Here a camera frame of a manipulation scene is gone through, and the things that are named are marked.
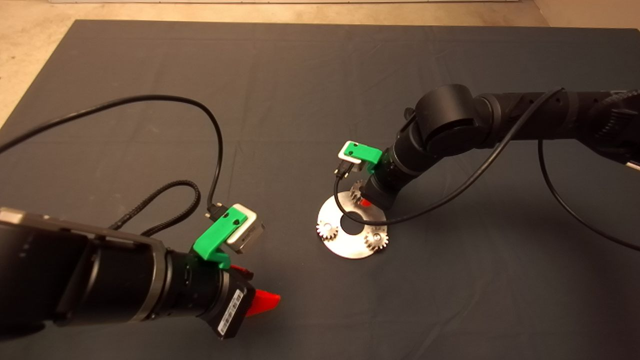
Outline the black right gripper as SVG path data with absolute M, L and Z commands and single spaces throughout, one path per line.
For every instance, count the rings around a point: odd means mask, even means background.
M 398 158 L 395 146 L 389 146 L 383 153 L 374 172 L 361 187 L 361 207 L 371 204 L 382 210 L 390 210 L 400 191 L 421 175 L 406 167 Z

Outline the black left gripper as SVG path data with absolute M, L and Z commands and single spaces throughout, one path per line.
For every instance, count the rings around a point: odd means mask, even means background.
M 238 265 L 222 269 L 196 253 L 170 254 L 170 315 L 196 317 L 222 340 L 234 338 L 245 317 L 274 310 L 281 296 L 255 289 L 254 272 Z

